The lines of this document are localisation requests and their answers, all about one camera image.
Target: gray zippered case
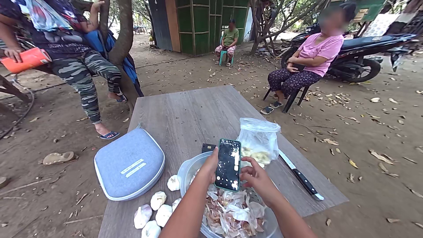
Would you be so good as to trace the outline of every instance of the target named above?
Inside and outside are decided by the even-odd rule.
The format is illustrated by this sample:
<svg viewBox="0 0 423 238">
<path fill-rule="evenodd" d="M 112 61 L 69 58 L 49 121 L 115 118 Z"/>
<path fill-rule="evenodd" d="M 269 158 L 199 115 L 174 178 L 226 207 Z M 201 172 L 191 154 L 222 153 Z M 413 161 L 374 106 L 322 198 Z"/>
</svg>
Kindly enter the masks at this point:
<svg viewBox="0 0 423 238">
<path fill-rule="evenodd" d="M 126 201 L 157 183 L 165 167 L 165 154 L 148 132 L 136 128 L 101 148 L 94 166 L 106 197 Z"/>
</svg>

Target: dirt ground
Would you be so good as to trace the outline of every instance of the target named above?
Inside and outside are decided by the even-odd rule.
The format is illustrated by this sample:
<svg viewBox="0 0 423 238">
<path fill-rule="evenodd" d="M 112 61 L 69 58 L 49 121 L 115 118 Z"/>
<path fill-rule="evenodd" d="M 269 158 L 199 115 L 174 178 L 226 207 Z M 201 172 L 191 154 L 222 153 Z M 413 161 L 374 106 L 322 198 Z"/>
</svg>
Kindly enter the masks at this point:
<svg viewBox="0 0 423 238">
<path fill-rule="evenodd" d="M 261 99 L 267 91 L 264 89 L 268 86 L 267 74 L 278 62 L 247 56 L 248 44 L 238 48 L 237 63 L 229 68 L 215 65 L 213 55 L 188 58 L 140 44 L 145 42 L 145 35 L 135 36 L 131 54 L 140 67 L 137 73 L 146 96 L 231 84 L 257 110 L 273 101 L 272 97 L 266 101 Z M 350 199 L 305 218 L 319 237 L 422 236 L 423 229 L 412 222 L 423 224 L 423 198 L 406 187 L 423 194 L 423 151 L 418 148 L 423 146 L 423 95 L 416 93 L 423 90 L 420 80 L 423 70 L 419 66 L 422 63 L 423 57 L 409 56 L 400 65 L 398 75 L 390 75 L 389 60 L 385 59 L 382 72 L 369 84 L 349 85 L 322 79 L 310 87 L 310 93 L 320 96 L 308 95 L 310 101 L 303 101 L 301 107 L 295 105 L 287 114 L 278 109 L 266 116 L 269 121 L 280 124 L 282 134 Z M 7 224 L 0 227 L 0 238 L 57 238 L 81 234 L 80 237 L 95 238 L 101 217 L 68 225 L 64 222 L 104 213 L 107 199 L 99 187 L 93 157 L 110 141 L 97 138 L 88 120 L 77 121 L 85 114 L 78 94 L 71 87 L 60 85 L 58 78 L 39 72 L 28 72 L 19 78 L 22 85 L 38 91 L 33 108 L 19 124 L 20 130 L 0 140 L 0 176 L 11 178 L 11 182 L 0 189 L 0 224 Z M 107 98 L 104 79 L 97 77 L 95 82 L 104 123 L 125 133 L 129 122 L 123 121 L 130 117 L 127 106 Z M 370 102 L 373 97 L 380 97 L 381 101 Z M 329 98 L 341 103 L 331 105 Z M 14 97 L 0 102 L 20 104 Z M 339 146 L 315 142 L 315 137 L 330 138 Z M 369 149 L 390 156 L 395 160 L 394 165 L 378 160 Z M 52 166 L 38 163 L 49 153 L 66 151 L 76 152 L 79 159 Z M 348 162 L 345 154 L 358 169 Z M 384 174 L 379 162 L 388 173 L 399 177 Z M 347 181 L 350 173 L 354 175 L 354 183 Z M 5 193 L 36 181 L 40 183 Z M 87 195 L 76 205 L 84 194 Z M 387 218 L 400 221 L 389 223 Z"/>
</svg>

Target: black plastic chair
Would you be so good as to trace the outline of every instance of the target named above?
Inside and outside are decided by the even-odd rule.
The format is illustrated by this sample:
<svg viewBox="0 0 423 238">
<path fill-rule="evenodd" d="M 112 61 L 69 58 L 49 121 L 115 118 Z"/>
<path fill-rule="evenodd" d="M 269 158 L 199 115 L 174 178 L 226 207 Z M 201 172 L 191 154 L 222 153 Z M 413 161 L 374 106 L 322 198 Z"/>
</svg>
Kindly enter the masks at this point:
<svg viewBox="0 0 423 238">
<path fill-rule="evenodd" d="M 299 101 L 297 103 L 298 106 L 301 104 L 302 100 L 304 99 L 305 95 L 307 94 L 309 87 L 310 87 L 310 85 L 305 86 L 304 89 L 302 90 L 301 97 L 299 98 Z M 288 112 L 288 110 L 290 109 L 292 103 L 294 102 L 294 100 L 297 97 L 300 90 L 301 89 L 298 89 L 296 92 L 294 92 L 293 94 L 291 94 L 289 96 L 288 101 L 286 102 L 285 106 L 283 107 L 283 110 L 282 110 L 283 113 Z M 266 97 L 269 95 L 269 93 L 270 93 L 270 89 L 267 91 L 266 95 L 264 96 L 263 101 L 266 99 Z"/>
</svg>

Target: hand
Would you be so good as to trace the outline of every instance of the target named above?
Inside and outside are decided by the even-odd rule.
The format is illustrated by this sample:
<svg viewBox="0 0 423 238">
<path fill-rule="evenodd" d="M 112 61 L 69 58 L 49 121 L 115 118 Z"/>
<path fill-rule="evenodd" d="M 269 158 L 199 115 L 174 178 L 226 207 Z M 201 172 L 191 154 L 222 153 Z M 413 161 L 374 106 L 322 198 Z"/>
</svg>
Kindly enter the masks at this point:
<svg viewBox="0 0 423 238">
<path fill-rule="evenodd" d="M 22 58 L 21 58 L 21 55 L 19 54 L 22 51 L 24 50 L 20 47 L 7 48 L 4 50 L 4 54 L 6 55 L 7 58 L 13 59 L 15 63 L 18 63 L 18 62 L 22 63 Z"/>
<path fill-rule="evenodd" d="M 261 196 L 264 203 L 272 208 L 277 204 L 279 199 L 284 199 L 283 195 L 276 188 L 266 171 L 260 167 L 255 159 L 251 157 L 243 157 L 242 161 L 248 161 L 251 166 L 246 166 L 241 169 L 239 176 L 241 181 L 246 180 L 244 187 L 253 187 L 254 190 Z"/>
<path fill-rule="evenodd" d="M 296 73 L 298 72 L 298 69 L 295 67 L 291 67 L 291 66 L 287 66 L 286 69 L 291 72 L 291 73 Z"/>
<path fill-rule="evenodd" d="M 94 11 L 94 12 L 99 12 L 100 11 L 100 7 L 101 7 L 101 5 L 103 5 L 104 4 L 104 1 L 102 1 L 102 0 L 98 0 L 97 2 L 95 2 L 95 3 L 93 3 L 92 5 L 91 5 L 91 11 Z"/>
<path fill-rule="evenodd" d="M 213 153 L 211 154 L 211 156 L 207 157 L 206 161 L 204 162 L 204 164 L 201 166 L 200 171 L 198 171 L 197 176 L 199 174 L 204 175 L 207 180 L 208 180 L 208 184 L 212 184 L 214 183 L 214 181 L 216 180 L 216 169 L 217 169 L 217 155 L 219 153 L 219 149 L 218 147 L 216 147 L 213 150 Z"/>
</svg>

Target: camouflage pants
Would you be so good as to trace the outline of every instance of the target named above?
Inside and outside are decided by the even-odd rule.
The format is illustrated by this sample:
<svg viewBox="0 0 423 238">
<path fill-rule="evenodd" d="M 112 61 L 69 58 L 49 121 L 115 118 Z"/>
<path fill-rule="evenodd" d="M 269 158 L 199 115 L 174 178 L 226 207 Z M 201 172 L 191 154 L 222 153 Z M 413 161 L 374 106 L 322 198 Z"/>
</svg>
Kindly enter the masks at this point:
<svg viewBox="0 0 423 238">
<path fill-rule="evenodd" d="M 107 79 L 109 91 L 120 93 L 121 72 L 97 51 L 77 58 L 56 59 L 52 62 L 54 74 L 67 82 L 81 96 L 81 104 L 93 124 L 101 123 L 99 100 L 90 72 Z"/>
</svg>

